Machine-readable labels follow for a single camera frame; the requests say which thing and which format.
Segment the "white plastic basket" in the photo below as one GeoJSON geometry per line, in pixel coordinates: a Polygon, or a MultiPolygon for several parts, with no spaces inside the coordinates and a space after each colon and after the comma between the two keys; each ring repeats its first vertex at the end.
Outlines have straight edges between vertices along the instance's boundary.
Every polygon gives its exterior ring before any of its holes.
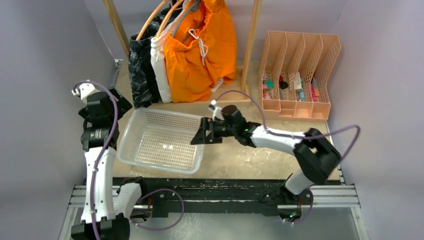
{"type": "Polygon", "coordinates": [[[161,109],[133,111],[117,147],[117,159],[133,166],[179,174],[200,168],[205,145],[192,145],[201,116],[161,109]]]}

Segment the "orange shorts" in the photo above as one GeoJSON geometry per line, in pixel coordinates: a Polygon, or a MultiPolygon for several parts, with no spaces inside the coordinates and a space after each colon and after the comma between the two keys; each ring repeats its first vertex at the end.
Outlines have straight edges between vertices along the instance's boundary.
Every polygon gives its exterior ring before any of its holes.
{"type": "Polygon", "coordinates": [[[219,82],[236,79],[237,37],[223,0],[189,1],[163,48],[173,103],[206,101],[219,82]]]}

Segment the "pink plastic file organizer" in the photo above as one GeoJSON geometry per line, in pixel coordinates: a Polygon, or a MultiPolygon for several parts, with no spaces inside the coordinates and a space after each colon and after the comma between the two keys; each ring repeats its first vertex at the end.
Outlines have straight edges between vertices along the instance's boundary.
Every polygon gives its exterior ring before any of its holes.
{"type": "Polygon", "coordinates": [[[331,102],[327,83],[342,49],[336,34],[268,31],[257,69],[260,107],[269,120],[324,123],[331,102]],[[271,99],[262,85],[270,80],[271,99]]]}

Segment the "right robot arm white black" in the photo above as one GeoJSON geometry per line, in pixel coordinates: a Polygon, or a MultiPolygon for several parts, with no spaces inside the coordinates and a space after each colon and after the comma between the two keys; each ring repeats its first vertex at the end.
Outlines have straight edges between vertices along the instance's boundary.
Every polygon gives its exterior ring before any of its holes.
{"type": "Polygon", "coordinates": [[[288,204],[298,200],[309,187],[324,184],[342,159],[336,148],[315,128],[306,132],[276,130],[247,121],[235,105],[224,108],[211,105],[209,108],[218,115],[201,118],[191,145],[221,144],[223,138],[233,137],[243,146],[294,156],[300,169],[286,179],[280,191],[282,200],[288,204]]]}

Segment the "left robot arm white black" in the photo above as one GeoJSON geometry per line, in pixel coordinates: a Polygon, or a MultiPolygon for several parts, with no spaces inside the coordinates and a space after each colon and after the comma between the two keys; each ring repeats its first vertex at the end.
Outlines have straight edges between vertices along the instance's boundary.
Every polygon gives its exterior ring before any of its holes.
{"type": "Polygon", "coordinates": [[[132,105],[113,86],[96,87],[86,82],[72,91],[85,104],[81,144],[86,162],[86,194],[80,224],[70,229],[73,240],[128,240],[129,217],[135,203],[149,199],[147,188],[128,183],[113,199],[113,165],[119,138],[118,121],[132,105]]]}

